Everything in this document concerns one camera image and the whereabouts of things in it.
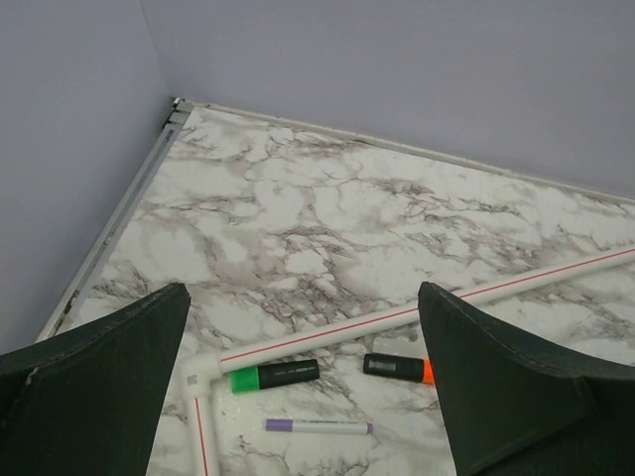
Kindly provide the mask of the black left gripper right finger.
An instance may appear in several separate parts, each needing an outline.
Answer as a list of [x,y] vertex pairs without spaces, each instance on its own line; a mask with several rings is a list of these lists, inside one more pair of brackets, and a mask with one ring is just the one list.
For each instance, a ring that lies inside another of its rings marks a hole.
[[459,475],[631,475],[634,369],[424,282],[418,309]]

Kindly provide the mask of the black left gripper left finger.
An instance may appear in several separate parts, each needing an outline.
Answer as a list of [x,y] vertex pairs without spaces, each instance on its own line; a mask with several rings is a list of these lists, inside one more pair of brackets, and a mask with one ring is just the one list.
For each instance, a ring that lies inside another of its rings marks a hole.
[[2,355],[2,474],[145,474],[190,305],[172,283]]

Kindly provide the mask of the white pvc pipe frame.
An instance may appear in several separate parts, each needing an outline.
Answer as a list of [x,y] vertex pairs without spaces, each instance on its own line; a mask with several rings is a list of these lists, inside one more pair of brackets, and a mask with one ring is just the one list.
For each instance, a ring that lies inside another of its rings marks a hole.
[[[633,260],[634,248],[630,246],[603,252],[569,264],[522,273],[494,284],[459,291],[456,295],[471,304],[483,304],[620,266]],[[415,322],[417,317],[416,306],[410,303],[308,331],[296,332],[264,343],[228,351],[210,351],[185,359],[180,366],[180,382],[188,413],[193,473],[195,475],[220,473],[210,403],[213,381],[235,370],[408,325]]]

